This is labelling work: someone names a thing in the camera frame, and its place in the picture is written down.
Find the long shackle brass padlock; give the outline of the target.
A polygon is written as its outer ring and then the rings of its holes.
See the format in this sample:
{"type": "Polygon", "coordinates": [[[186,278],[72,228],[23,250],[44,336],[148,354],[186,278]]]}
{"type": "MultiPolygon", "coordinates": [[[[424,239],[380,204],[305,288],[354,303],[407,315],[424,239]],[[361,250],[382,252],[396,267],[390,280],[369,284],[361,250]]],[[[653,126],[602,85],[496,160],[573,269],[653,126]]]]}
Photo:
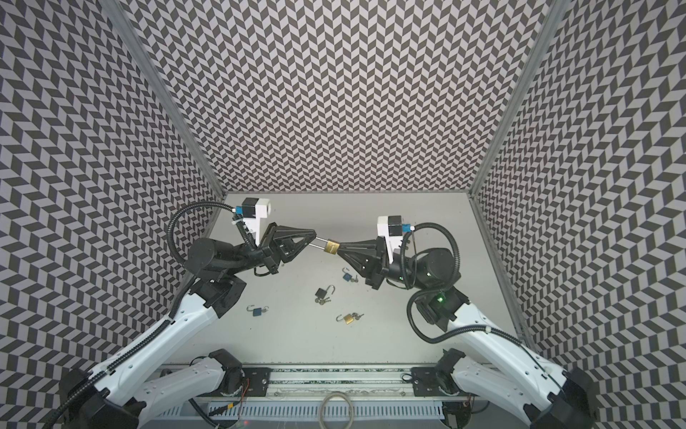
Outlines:
{"type": "Polygon", "coordinates": [[[323,239],[321,237],[315,237],[309,245],[331,255],[337,255],[340,247],[340,244],[337,241],[323,239]]]}

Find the small brass padlock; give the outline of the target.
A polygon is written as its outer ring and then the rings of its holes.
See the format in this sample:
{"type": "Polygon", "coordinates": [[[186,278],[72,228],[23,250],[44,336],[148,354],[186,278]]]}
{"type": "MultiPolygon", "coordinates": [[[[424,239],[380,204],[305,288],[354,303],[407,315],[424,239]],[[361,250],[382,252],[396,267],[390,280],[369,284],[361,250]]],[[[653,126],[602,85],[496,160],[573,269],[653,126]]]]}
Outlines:
{"type": "Polygon", "coordinates": [[[349,313],[346,315],[337,316],[336,321],[337,322],[343,322],[346,325],[350,325],[353,322],[360,320],[363,316],[364,316],[364,314],[358,314],[358,313],[353,312],[353,313],[349,313]]]}

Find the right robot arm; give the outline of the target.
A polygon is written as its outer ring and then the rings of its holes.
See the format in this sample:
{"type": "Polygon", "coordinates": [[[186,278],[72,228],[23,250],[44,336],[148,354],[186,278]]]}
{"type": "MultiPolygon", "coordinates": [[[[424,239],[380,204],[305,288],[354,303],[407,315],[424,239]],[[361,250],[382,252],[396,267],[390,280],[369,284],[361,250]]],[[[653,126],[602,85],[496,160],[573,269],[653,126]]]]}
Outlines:
{"type": "Polygon", "coordinates": [[[598,416],[598,386],[584,370],[565,369],[500,329],[457,289],[459,246],[437,223],[402,223],[393,217],[374,240],[335,243],[324,250],[344,259],[366,283],[403,282],[412,292],[406,315],[424,342],[458,338],[489,366],[461,350],[445,351],[436,366],[445,393],[476,395],[530,428],[591,428],[598,416]]]}

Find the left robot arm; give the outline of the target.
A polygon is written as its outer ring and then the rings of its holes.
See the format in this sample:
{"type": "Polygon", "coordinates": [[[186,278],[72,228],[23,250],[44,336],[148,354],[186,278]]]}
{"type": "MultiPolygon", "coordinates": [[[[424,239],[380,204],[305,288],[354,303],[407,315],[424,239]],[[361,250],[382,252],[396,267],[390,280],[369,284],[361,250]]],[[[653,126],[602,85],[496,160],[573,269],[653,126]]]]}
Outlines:
{"type": "Polygon", "coordinates": [[[174,405],[219,389],[241,372],[241,364],[224,349],[198,364],[157,380],[148,378],[194,335],[220,320],[239,301],[246,282],[239,274],[263,266],[276,275],[280,265],[295,259],[316,238],[312,229],[270,223],[267,198],[247,198],[237,207],[213,201],[190,203],[177,211],[167,226],[173,258],[192,277],[173,299],[169,311],[144,334],[90,370],[73,369],[59,384],[60,405],[44,427],[141,428],[174,405]],[[200,208],[232,214],[241,244],[207,238],[196,240],[186,257],[174,241],[180,218],[200,208]]]}

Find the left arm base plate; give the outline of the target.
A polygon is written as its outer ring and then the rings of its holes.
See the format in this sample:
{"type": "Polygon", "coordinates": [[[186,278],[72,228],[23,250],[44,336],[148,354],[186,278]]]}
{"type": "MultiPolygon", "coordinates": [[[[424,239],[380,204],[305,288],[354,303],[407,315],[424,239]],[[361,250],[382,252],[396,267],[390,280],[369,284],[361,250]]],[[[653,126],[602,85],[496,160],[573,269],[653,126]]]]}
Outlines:
{"type": "Polygon", "coordinates": [[[234,368],[221,381],[217,393],[226,397],[265,397],[270,384],[271,368],[234,368]]]}

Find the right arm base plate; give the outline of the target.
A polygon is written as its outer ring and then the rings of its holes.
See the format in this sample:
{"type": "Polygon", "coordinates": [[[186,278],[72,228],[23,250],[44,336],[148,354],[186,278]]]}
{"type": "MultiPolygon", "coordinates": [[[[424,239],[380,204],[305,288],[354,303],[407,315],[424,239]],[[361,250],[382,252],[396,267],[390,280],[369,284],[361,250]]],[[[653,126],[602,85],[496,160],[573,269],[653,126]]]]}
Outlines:
{"type": "Polygon", "coordinates": [[[452,378],[432,366],[414,366],[402,376],[402,380],[412,385],[416,397],[474,397],[473,393],[461,390],[452,378]]]}

